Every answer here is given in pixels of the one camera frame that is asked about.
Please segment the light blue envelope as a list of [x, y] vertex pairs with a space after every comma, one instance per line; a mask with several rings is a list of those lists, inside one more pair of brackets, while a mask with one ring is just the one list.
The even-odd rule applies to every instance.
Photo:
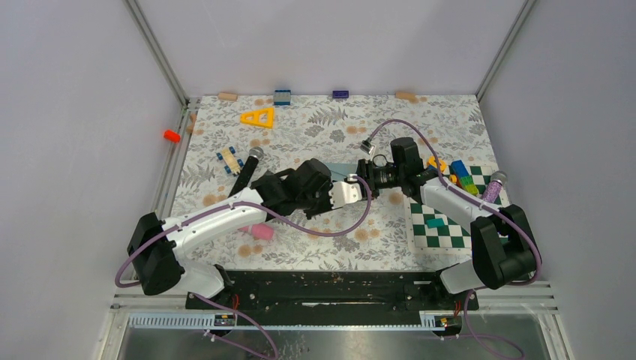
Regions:
[[332, 182], [356, 182], [356, 180], [350, 176], [351, 174], [357, 174], [356, 163], [325, 163], [325, 165], [331, 172]]

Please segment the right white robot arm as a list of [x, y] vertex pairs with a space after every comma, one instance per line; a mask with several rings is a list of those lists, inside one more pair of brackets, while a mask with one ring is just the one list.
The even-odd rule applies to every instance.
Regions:
[[410, 137], [394, 139], [390, 147], [392, 159], [384, 165], [372, 160], [357, 163], [355, 172], [371, 193], [378, 196], [383, 189], [400, 188], [403, 195], [444, 214], [470, 234], [471, 259], [438, 272], [430, 288], [434, 305], [448, 309], [464, 291], [496, 290], [539, 272], [541, 256], [520, 207], [494, 209], [452, 184], [439, 168], [425, 166]]

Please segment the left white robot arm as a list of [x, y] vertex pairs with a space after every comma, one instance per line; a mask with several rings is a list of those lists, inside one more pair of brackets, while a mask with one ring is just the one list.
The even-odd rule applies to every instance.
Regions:
[[156, 296], [180, 286], [203, 295], [214, 308], [224, 308], [232, 301], [232, 287], [224, 283], [217, 268], [189, 262], [193, 249], [274, 215], [302, 210], [311, 218], [338, 209], [344, 206], [349, 189], [348, 184], [332, 181], [325, 164], [306, 160], [298, 169], [266, 172], [249, 187], [202, 211], [165, 220], [154, 212], [143, 215], [127, 252], [145, 295]]

